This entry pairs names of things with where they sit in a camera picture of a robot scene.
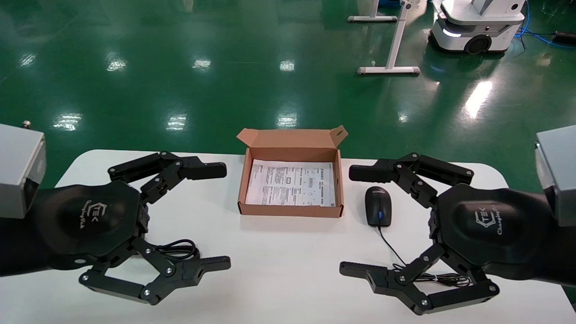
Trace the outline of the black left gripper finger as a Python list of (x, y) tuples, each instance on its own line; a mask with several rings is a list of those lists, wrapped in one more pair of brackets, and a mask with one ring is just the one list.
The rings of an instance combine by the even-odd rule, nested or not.
[(111, 181), (136, 182), (152, 177), (140, 188), (144, 203), (156, 203), (181, 181), (219, 179), (227, 175), (223, 162), (203, 163), (197, 156), (180, 157), (170, 152), (158, 152), (129, 162), (112, 166), (108, 170)]
[(228, 270), (232, 266), (228, 256), (172, 261), (143, 238), (123, 244), (119, 252), (121, 257), (140, 254), (159, 272), (158, 276), (147, 285), (141, 285), (108, 277), (106, 272), (112, 266), (111, 262), (100, 262), (80, 275), (80, 284), (97, 293), (156, 305), (176, 289), (198, 285), (204, 274)]

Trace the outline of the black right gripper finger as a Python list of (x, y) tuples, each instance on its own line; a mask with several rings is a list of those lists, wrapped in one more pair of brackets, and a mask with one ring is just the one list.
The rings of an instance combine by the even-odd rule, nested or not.
[(424, 315), (455, 308), (485, 303), (500, 292), (498, 285), (488, 279), (482, 270), (471, 270), (472, 285), (426, 295), (415, 286), (415, 281), (446, 254), (440, 244), (433, 244), (419, 258), (403, 270), (395, 271), (383, 266), (364, 263), (340, 262), (340, 274), (366, 279), (376, 294), (396, 297), (414, 314)]
[(349, 178), (354, 182), (394, 182), (422, 207), (437, 207), (437, 190), (424, 178), (445, 185), (469, 185), (473, 171), (436, 158), (409, 153), (399, 159), (378, 159), (372, 166), (352, 165)]

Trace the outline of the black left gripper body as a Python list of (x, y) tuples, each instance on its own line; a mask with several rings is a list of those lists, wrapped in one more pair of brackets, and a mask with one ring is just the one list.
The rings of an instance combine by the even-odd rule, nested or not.
[(148, 206), (121, 181), (101, 186), (42, 189), (34, 201), (34, 228), (55, 270), (74, 270), (111, 257), (148, 232)]

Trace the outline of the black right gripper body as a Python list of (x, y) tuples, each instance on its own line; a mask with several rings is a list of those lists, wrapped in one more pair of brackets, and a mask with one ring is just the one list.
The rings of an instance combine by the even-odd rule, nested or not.
[(459, 184), (438, 197), (434, 240), (457, 269), (535, 279), (556, 220), (543, 193)]

